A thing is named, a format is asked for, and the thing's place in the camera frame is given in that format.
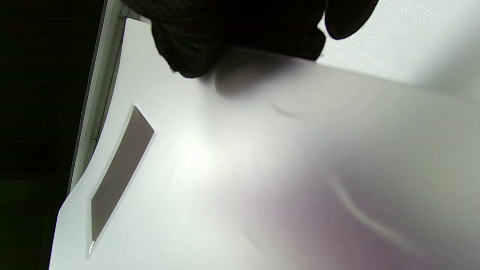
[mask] gray label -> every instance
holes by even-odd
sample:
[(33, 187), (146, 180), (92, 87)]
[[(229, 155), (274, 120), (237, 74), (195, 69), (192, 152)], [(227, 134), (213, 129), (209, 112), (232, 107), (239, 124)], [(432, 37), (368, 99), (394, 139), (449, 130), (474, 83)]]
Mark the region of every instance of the gray label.
[(153, 128), (134, 107), (117, 152), (92, 198), (92, 241), (97, 240), (110, 218), (153, 134)]

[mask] white wall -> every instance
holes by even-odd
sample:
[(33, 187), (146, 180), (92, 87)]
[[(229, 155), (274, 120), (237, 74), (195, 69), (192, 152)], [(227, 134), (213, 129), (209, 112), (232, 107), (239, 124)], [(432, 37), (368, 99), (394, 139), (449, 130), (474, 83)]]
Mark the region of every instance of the white wall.
[(318, 62), (478, 96), (480, 89), (468, 85), (480, 74), (479, 13), (478, 0), (380, 0), (356, 34), (329, 38)]

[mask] metal edge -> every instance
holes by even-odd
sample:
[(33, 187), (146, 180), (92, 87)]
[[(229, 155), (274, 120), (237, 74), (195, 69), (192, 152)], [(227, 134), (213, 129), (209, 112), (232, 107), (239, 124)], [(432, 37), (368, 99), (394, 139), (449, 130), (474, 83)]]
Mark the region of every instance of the metal edge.
[[(109, 92), (111, 82), (106, 82), (106, 78), (110, 80), (114, 79), (112, 75), (115, 70), (115, 62), (118, 59), (117, 56), (118, 51), (120, 50), (120, 42), (123, 37), (125, 14), (128, 14), (128, 8), (126, 8), (120, 0), (105, 0), (95, 43), (95, 51), (92, 57), (88, 88), (85, 93), (84, 106), (82, 108), (82, 115), (77, 133), (67, 195), (73, 190), (83, 174), (86, 165), (88, 164), (85, 160), (90, 160), (88, 155), (91, 154), (88, 153), (88, 150), (92, 148), (91, 144), (95, 144), (95, 142), (90, 139), (89, 133), (91, 133), (90, 130), (96, 129), (93, 125), (97, 124), (94, 123), (96, 121), (92, 121), (92, 119), (98, 118), (97, 114), (100, 110), (98, 106), (100, 100), (98, 99), (104, 96), (105, 102), (107, 101), (108, 94), (102, 95), (102, 92)], [(115, 35), (115, 33), (119, 32), (119, 28), (121, 29), (120, 38)], [(109, 71), (111, 74), (107, 74), (106, 72), (108, 67), (112, 67)]]

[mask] black glove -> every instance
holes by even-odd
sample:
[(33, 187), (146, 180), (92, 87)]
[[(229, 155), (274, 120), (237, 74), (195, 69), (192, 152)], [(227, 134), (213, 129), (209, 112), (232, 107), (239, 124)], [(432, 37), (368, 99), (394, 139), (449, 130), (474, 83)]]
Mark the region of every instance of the black glove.
[(228, 46), (316, 60), (325, 43), (317, 28), (342, 39), (370, 17), (378, 0), (123, 0), (152, 21), (158, 52), (187, 78), (208, 72)]

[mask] white surface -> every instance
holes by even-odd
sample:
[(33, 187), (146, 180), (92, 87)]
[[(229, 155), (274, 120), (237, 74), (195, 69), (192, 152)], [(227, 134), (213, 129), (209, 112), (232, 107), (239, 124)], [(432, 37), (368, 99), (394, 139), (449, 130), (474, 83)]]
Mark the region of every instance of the white surface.
[(318, 62), (480, 96), (480, 87), (466, 89), (480, 74), (479, 13), (478, 0), (380, 0), (353, 36), (328, 38)]
[[(132, 102), (156, 137), (88, 257), (90, 199)], [(479, 115), (253, 52), (187, 80), (149, 25), (128, 20), (104, 132), (60, 209), (50, 269), (477, 270)]]

